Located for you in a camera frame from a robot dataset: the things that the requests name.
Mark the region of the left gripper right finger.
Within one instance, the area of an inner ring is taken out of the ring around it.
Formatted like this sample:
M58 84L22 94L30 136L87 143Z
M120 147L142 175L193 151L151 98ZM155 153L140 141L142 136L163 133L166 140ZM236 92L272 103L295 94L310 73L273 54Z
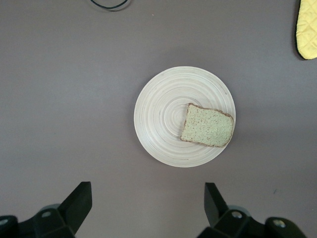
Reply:
M237 207L229 207L215 183L206 182L204 210L209 226L197 238L308 238L292 221L269 217L261 224Z

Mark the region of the table cover mat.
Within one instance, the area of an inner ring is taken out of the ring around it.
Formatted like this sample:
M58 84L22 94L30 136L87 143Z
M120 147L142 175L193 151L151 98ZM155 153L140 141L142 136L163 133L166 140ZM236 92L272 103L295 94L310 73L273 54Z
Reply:
M0 216L29 219L82 181L78 238L196 238L204 184L264 222L317 238L317 59L295 47L299 0L0 0ZM218 76L236 107L227 148L193 168L150 156L134 105L161 71Z

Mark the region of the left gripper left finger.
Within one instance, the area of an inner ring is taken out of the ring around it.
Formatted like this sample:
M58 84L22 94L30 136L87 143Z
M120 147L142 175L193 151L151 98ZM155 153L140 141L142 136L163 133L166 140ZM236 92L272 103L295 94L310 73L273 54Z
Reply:
M0 216L0 238L76 238L91 208L91 183L83 181L61 204L43 207L26 221Z

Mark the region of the yellow quilted oven mitt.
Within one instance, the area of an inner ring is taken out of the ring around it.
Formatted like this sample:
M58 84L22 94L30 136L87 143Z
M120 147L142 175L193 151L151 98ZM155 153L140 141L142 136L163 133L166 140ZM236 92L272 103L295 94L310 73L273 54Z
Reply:
M300 0L296 45L305 60L317 58L317 0Z

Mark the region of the slice of brown bread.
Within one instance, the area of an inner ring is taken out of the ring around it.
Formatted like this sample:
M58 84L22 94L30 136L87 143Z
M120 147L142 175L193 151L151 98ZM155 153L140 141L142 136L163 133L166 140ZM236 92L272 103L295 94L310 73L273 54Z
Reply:
M189 103L180 140L223 148L230 142L233 131L234 119L231 115Z

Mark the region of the round wooden plate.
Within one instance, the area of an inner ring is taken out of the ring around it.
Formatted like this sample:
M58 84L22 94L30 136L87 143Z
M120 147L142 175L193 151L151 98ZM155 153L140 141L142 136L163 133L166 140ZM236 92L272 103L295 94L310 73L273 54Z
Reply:
M156 160L190 168L216 158L224 148L181 141L189 103L218 109L236 117L232 95L214 74L193 66L178 66L154 76L140 92L134 127L144 149Z

